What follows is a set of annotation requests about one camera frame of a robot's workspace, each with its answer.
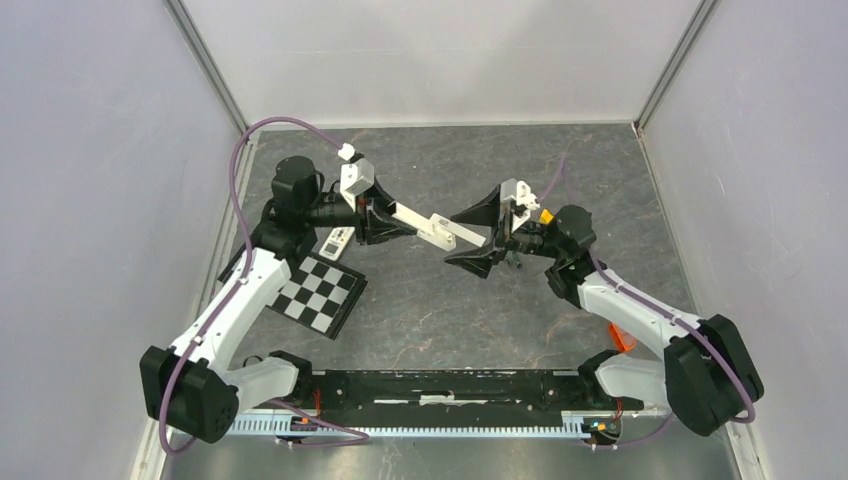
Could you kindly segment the white remote battery cover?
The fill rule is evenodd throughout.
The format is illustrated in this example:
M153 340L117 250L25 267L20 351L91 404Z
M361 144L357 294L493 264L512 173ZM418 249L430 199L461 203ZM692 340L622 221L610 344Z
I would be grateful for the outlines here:
M475 233L462 225L449 222L444 225L444 228L451 232L456 238L462 239L476 247L481 247L486 243L485 236Z

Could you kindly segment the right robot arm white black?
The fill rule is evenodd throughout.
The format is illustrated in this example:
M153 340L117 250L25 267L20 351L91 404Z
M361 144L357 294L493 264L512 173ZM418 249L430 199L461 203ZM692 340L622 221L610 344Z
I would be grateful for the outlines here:
M700 436L755 420L764 385L731 319L673 308L625 281L594 256L597 236L585 208L568 204L535 221L539 208L530 187L510 179L467 209L432 221L473 246L446 263L487 278L510 253L549 258L545 277L557 298L623 329L655 355L648 361L612 351L590 362L577 382L585 405L602 408L615 397L664 405Z

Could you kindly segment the white black remote control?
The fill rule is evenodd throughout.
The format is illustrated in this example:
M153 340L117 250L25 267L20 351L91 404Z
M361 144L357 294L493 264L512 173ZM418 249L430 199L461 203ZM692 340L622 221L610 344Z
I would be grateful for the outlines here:
M393 202L391 207L393 208L392 218L414 229L418 238L446 252L456 248L454 234L436 221L437 215L428 219L398 202Z

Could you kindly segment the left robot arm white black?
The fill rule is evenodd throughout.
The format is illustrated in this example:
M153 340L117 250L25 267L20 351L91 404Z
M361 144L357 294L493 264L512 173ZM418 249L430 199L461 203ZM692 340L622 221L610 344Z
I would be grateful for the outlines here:
M323 178L305 157L282 162L284 192L271 204L281 220L264 220L245 232L243 250L223 288L203 313L166 348L149 347L140 359L145 407L158 423L162 450L182 453L169 442L178 430L190 441L218 441L241 412L276 400L306 405L314 381L286 358L229 369L237 346L308 257L322 225L312 213L323 194Z

